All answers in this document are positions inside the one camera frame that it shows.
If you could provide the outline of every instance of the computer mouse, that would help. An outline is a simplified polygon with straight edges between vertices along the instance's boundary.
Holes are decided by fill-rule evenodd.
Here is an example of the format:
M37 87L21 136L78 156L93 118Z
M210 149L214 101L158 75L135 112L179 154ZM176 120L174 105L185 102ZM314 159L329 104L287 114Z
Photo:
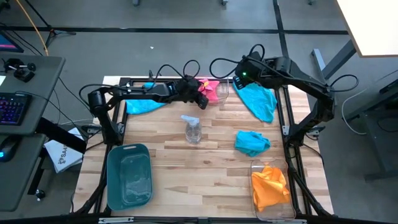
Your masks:
M10 135L0 144L0 162L10 161L17 151L19 142L22 136L20 135Z

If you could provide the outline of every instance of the pink cloth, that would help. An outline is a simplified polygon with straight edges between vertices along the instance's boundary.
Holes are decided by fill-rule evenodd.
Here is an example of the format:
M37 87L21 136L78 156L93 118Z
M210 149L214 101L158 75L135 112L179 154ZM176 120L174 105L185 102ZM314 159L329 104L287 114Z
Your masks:
M219 81L209 81L207 78L199 80L202 83L202 86L199 87L199 91L201 91L209 100L218 100L217 96L217 86L220 83Z

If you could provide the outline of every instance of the teal plastic bin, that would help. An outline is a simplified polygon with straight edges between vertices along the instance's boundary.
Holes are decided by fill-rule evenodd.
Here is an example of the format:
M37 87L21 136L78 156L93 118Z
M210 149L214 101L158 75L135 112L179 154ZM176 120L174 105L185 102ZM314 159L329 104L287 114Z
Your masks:
M145 145L115 147L108 154L106 170L110 209L132 209L151 199L150 155Z

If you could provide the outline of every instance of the blue cloth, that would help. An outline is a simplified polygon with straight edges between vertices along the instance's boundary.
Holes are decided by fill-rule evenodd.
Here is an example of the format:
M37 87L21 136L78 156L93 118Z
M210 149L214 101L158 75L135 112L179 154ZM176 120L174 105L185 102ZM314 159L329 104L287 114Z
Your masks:
M145 83L145 88L152 87L153 83ZM127 114L144 114L151 111L154 111L162 106L166 105L165 103L158 103L153 100L126 100L127 104Z
M277 101L269 89L257 83L250 83L240 90L236 88L235 83L233 86L242 102L256 118L267 123L272 122Z
M238 131L236 134L235 149L250 157L265 152L271 147L271 142L254 131Z

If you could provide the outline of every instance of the orange cloth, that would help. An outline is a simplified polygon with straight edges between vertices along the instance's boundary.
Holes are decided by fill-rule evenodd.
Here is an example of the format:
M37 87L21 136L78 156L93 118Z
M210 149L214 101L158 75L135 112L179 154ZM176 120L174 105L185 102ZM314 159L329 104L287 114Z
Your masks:
M262 172L253 172L251 180L257 211L262 212L266 206L290 201L286 180L279 168L265 166Z

